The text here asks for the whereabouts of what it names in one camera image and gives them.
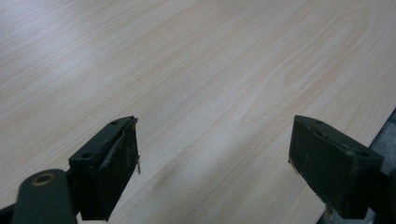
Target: tabletop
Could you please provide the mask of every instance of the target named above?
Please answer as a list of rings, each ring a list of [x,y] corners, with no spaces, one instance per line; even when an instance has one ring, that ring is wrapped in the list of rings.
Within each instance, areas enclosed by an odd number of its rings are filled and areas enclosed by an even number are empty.
[[[1,207],[136,116],[109,223],[316,223],[293,117],[368,146],[396,106],[392,0],[1,1],[0,31]]]

